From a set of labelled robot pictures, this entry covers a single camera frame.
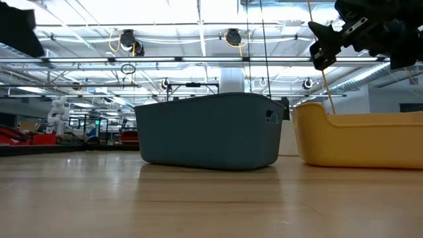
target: cable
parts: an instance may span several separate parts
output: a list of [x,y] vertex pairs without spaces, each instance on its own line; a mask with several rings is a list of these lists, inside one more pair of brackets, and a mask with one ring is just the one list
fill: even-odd
[[417,85],[417,82],[410,75],[408,75],[408,77],[411,79],[411,81],[414,83],[414,85]]
[[263,39],[264,39],[264,54],[266,56],[266,71],[267,71],[267,86],[269,90],[269,98],[272,99],[272,92],[270,90],[270,76],[269,76],[269,61],[267,58],[267,45],[266,45],[266,30],[264,29],[264,17],[263,17],[263,4],[260,0],[260,11],[262,13],[262,26],[263,26]]
[[[398,83],[400,83],[400,81],[393,75],[393,73],[391,72],[391,70],[389,70],[389,68],[387,67],[386,68],[386,70],[389,72],[389,74],[395,79],[395,80],[397,80],[397,82]],[[414,82],[414,84],[415,85],[417,85],[417,82],[411,77],[411,76],[408,76],[413,82]],[[418,96],[418,97],[422,97],[423,98],[423,95],[420,95],[420,94],[418,94],[418,93],[416,93],[416,92],[414,92],[413,90],[411,90],[411,89],[408,89],[408,91],[410,91],[412,94],[414,94],[414,95],[416,95],[416,96]]]
[[[98,44],[98,43],[108,43],[108,42],[115,42],[115,41],[119,41],[120,38],[109,38],[109,39],[96,39],[96,40],[86,40],[88,43],[91,44]],[[161,40],[161,39],[148,39],[148,38],[136,38],[139,41],[142,42],[148,42],[148,43],[152,43],[152,44],[194,44],[194,43],[198,43],[201,42],[201,40]],[[48,40],[52,40],[51,38],[41,38],[38,39],[39,41],[43,42],[43,41],[48,41]],[[54,40],[57,41],[62,41],[62,42],[71,42],[71,43],[84,43],[78,39],[71,39],[71,38],[65,38],[65,37],[57,37],[54,38]],[[205,41],[209,41],[209,40],[219,40],[219,38],[207,38],[204,39]],[[278,42],[285,42],[285,41],[289,41],[289,40],[303,40],[303,41],[311,41],[310,39],[306,38],[306,37],[283,37],[280,39],[272,39],[272,40],[267,40],[267,43],[278,43]],[[264,41],[263,40],[255,40],[255,41],[250,41],[250,44],[263,44]]]
[[119,51],[119,49],[120,49],[120,37],[121,37],[121,35],[122,34],[120,34],[119,35],[119,40],[118,40],[118,48],[117,49],[114,49],[113,47],[112,47],[112,43],[111,43],[111,39],[112,39],[112,35],[113,35],[113,32],[114,32],[114,29],[112,29],[112,32],[110,33],[110,37],[109,37],[109,42],[108,42],[108,47],[113,51],[113,52],[118,52]]
[[[310,20],[313,21],[313,14],[311,14],[311,0],[307,0],[307,6],[309,7]],[[335,105],[333,104],[332,95],[330,94],[328,81],[326,79],[326,74],[325,74],[325,71],[323,70],[322,70],[322,77],[323,77],[323,81],[325,82],[325,88],[329,96],[329,101],[330,101],[330,105],[332,106],[333,114],[336,115]]]
[[243,44],[242,46],[233,46],[233,45],[231,45],[231,44],[227,41],[226,36],[227,36],[227,32],[225,32],[225,34],[223,35],[223,37],[224,37],[224,39],[225,39],[226,44],[227,44],[228,46],[231,46],[231,47],[234,47],[234,48],[238,48],[238,49],[239,49],[239,55],[242,57],[242,56],[243,56],[243,50],[242,50],[242,47],[244,47],[245,45],[247,45],[247,44],[248,44],[248,42],[245,42],[245,44]]
[[[246,11],[247,11],[247,34],[248,34],[248,38],[247,38],[247,44],[248,44],[248,51],[249,51],[249,57],[251,57],[250,55],[250,27],[249,27],[249,2],[246,2]],[[250,93],[252,93],[252,81],[251,81],[251,60],[249,60],[249,76],[250,76]]]

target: hanging rope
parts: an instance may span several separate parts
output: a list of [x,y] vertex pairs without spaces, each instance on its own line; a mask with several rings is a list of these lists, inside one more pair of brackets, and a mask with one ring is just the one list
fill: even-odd
[[262,0],[260,0],[260,11],[262,13],[262,28],[263,28],[263,38],[264,38],[264,54],[266,56],[267,86],[268,86],[268,90],[269,90],[269,98],[272,99],[272,92],[270,91],[269,62],[268,62],[268,58],[267,58],[266,31],[264,29],[264,17],[263,17],[263,4],[262,4]]
[[[307,5],[309,7],[310,20],[313,21],[313,14],[311,14],[311,0],[307,0]],[[326,79],[326,74],[325,74],[324,71],[322,71],[322,77],[323,77],[323,81],[325,82],[325,88],[326,88],[326,91],[327,91],[328,96],[329,96],[329,101],[330,101],[330,105],[332,106],[333,114],[335,115],[336,114],[335,105],[333,104],[332,95],[330,94],[328,81]]]

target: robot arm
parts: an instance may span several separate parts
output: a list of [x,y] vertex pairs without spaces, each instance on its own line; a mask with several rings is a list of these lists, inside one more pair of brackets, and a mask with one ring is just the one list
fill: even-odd
[[345,25],[340,32],[332,26],[309,22],[317,40],[310,47],[311,59],[318,70],[334,62],[341,47],[369,50],[373,57],[391,58],[391,68],[414,65],[423,60],[423,1],[420,0],[337,0],[335,9]]

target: white wall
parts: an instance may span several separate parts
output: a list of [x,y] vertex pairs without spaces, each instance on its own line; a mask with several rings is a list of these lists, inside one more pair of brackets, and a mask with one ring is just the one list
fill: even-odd
[[51,102],[42,102],[39,99],[29,99],[29,103],[23,103],[20,99],[2,99],[0,101],[0,112],[33,116],[47,119],[51,109]]
[[279,155],[298,156],[297,140],[292,121],[284,120],[282,122]]
[[[333,98],[335,110],[337,114],[366,114],[370,113],[369,90],[364,85],[358,91],[350,91],[345,93],[347,97]],[[326,111],[332,114],[332,107],[329,99],[323,102]]]
[[400,112],[400,103],[423,103],[423,93],[408,89],[370,89],[369,101],[371,113]]

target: ceiling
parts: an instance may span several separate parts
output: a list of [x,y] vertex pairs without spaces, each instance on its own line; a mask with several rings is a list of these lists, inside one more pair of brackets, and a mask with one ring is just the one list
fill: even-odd
[[[119,49],[118,37],[123,29],[134,29],[135,37],[143,44],[146,57],[196,56],[196,57],[300,57],[309,56],[308,48],[314,38],[307,23],[310,20],[306,1],[286,1],[268,4],[262,11],[259,5],[251,4],[248,14],[245,5],[237,0],[46,0],[43,3],[27,0],[6,0],[10,6],[34,9],[37,27],[34,30],[43,47],[53,58],[128,57],[129,52]],[[313,20],[321,24],[333,24],[335,29],[343,24],[338,19],[332,1],[319,1],[311,5]],[[243,40],[250,44],[238,48],[226,44],[224,34],[228,28],[239,29]],[[340,56],[366,57],[367,54],[343,49]],[[22,54],[0,46],[0,58],[19,58]],[[57,84],[103,84],[108,93],[125,95],[160,94],[161,81],[167,78],[172,83],[208,82],[218,83],[222,67],[220,63],[140,63],[135,75],[126,78],[140,87],[112,87],[123,83],[125,75],[120,64],[115,70],[104,64],[91,65],[59,63],[54,68],[35,64],[7,64],[9,68],[40,79],[40,82]],[[267,86],[260,85],[262,79],[269,81],[273,93],[296,94],[302,90],[304,79],[321,80],[321,72],[312,66],[253,65],[248,63],[233,67],[244,67],[245,78],[252,81],[255,93],[264,92]],[[345,74],[356,66],[330,67],[328,79]],[[69,94],[89,94],[86,88]],[[181,87],[180,93],[206,94],[210,89]],[[135,105],[152,101],[146,98],[126,99]]]

